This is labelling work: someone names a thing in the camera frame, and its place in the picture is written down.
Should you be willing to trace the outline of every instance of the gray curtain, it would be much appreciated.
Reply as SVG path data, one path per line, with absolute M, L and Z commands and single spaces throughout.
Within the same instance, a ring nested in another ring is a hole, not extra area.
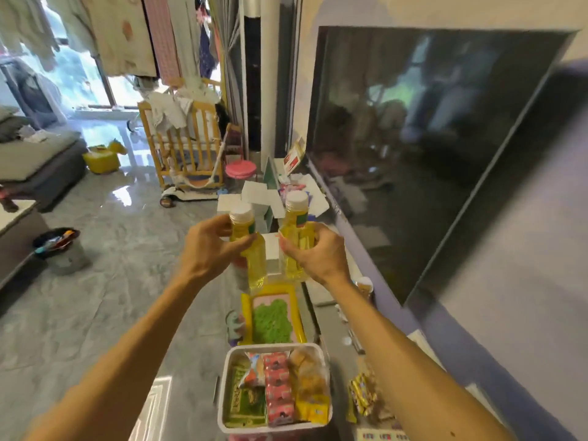
M 235 70 L 231 50 L 239 42 L 239 0 L 209 0 L 212 21 L 219 29 L 220 46 L 223 50 L 224 85 L 226 87 L 227 108 L 231 121 L 243 128 L 243 110 L 239 94 L 239 79 Z

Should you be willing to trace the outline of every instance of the television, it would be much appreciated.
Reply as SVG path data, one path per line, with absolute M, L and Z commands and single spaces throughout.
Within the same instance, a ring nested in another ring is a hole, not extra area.
M 573 35 L 319 28 L 307 152 L 400 303 Z

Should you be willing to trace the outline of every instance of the wheel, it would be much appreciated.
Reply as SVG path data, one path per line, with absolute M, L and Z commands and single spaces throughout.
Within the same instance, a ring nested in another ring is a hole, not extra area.
M 159 200 L 159 205 L 161 207 L 165 207 L 166 209 L 171 209 L 172 207 L 175 207 L 176 204 L 171 196 L 164 196 Z

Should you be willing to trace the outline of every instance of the gray marble tile floor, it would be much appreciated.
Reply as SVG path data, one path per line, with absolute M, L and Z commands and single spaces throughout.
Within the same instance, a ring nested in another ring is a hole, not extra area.
M 216 214 L 216 202 L 159 205 L 159 184 L 142 130 L 125 123 L 74 121 L 88 145 L 116 138 L 129 149 L 120 171 L 88 173 L 44 214 L 72 226 L 92 265 L 58 277 L 27 266 L 0 291 L 0 440 L 20 439 L 35 416 L 59 400 L 164 289 L 190 226 Z M 239 308 L 229 272 L 190 307 L 160 369 L 172 375 L 164 440 L 218 435 L 215 379 L 229 349 L 224 316 Z

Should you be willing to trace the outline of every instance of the crib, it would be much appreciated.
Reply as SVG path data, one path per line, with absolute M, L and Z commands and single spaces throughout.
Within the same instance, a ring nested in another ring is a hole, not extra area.
M 206 184 L 210 175 L 213 174 L 221 146 L 215 106 L 194 101 L 187 118 L 187 126 L 183 129 L 172 128 L 164 136 L 155 129 L 151 129 L 149 125 L 151 122 L 148 120 L 148 115 L 151 114 L 149 102 L 140 102 L 138 108 L 162 190 L 166 186 L 164 176 L 171 175 L 168 160 L 173 162 L 175 172 L 190 177 L 192 185 Z M 215 182 L 208 187 L 218 188 L 224 184 L 222 163 L 218 165 L 215 177 Z

